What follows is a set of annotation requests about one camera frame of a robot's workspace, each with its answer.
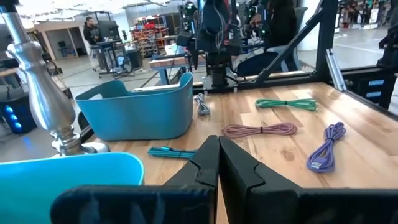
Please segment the teal storage bin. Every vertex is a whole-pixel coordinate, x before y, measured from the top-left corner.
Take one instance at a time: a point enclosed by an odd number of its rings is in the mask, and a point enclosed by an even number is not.
[[[100,84],[75,100],[97,137],[104,141],[172,139],[192,121],[191,73],[174,89],[128,91],[123,82]]]
[[[141,185],[136,156],[108,152],[0,164],[0,223],[50,224],[53,201],[80,185]]]

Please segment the silver metal pole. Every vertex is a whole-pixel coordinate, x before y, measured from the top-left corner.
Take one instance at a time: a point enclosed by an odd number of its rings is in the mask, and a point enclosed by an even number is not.
[[[103,143],[80,143],[80,135],[73,132],[72,126],[76,118],[75,110],[47,73],[40,44],[29,40],[15,9],[18,1],[12,2],[13,5],[0,6],[0,12],[14,39],[14,43],[8,46],[8,51],[26,75],[30,110],[36,124],[55,137],[52,145],[61,156],[109,152],[109,147]]]
[[[338,91],[346,91],[347,87],[341,74],[340,67],[337,64],[337,60],[335,57],[335,53],[333,49],[326,49],[326,62],[329,67],[329,72],[331,79],[333,80],[333,84]]]

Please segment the coiled cable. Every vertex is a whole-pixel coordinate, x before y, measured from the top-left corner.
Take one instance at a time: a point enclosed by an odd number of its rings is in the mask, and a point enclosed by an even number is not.
[[[342,122],[331,124],[325,130],[325,142],[308,158],[308,169],[318,172],[332,172],[335,169],[335,157],[333,144],[344,136],[346,129]]]
[[[204,94],[199,93],[197,96],[193,97],[193,100],[198,105],[198,114],[200,116],[206,116],[210,114],[210,108],[206,104]]]
[[[259,108],[270,108],[274,106],[294,106],[296,108],[315,111],[317,109],[317,101],[315,99],[299,99],[299,100],[271,100],[271,99],[258,99],[256,100],[256,106]]]
[[[240,138],[252,134],[290,135],[297,132],[297,127],[292,123],[280,123],[268,127],[250,127],[232,124],[225,127],[222,132],[229,138]]]
[[[152,147],[148,150],[148,154],[156,157],[182,158],[191,159],[197,150],[185,151],[176,150],[167,146]]]

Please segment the usb connector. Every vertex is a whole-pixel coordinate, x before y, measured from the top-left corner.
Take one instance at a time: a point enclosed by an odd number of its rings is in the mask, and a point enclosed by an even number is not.
[[[311,167],[313,167],[315,169],[319,169],[322,167],[322,165],[325,162],[326,162],[326,159],[324,157],[318,157],[311,163]]]

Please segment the green cable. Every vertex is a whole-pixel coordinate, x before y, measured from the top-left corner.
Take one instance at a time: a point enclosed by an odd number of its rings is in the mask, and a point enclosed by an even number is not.
[[[317,109],[317,101],[315,99],[299,99],[299,100],[271,100],[271,99],[258,99],[256,100],[256,106],[259,108],[271,108],[274,106],[294,106],[296,108],[315,111]]]

